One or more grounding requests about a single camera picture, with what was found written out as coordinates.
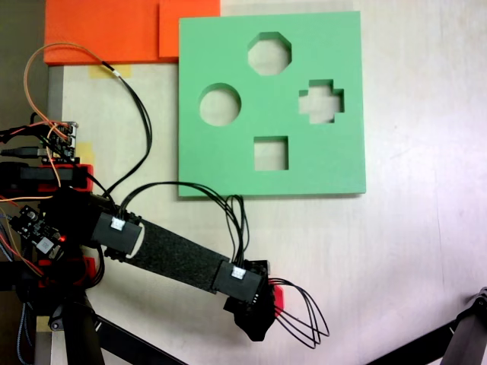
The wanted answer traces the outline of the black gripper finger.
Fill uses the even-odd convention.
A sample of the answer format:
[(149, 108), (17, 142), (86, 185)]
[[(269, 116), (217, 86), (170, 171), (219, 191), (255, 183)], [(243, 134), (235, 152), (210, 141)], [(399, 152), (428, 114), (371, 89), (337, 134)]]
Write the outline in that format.
[(245, 316), (235, 314), (234, 322), (251, 341), (264, 341), (266, 333), (273, 324), (273, 315)]

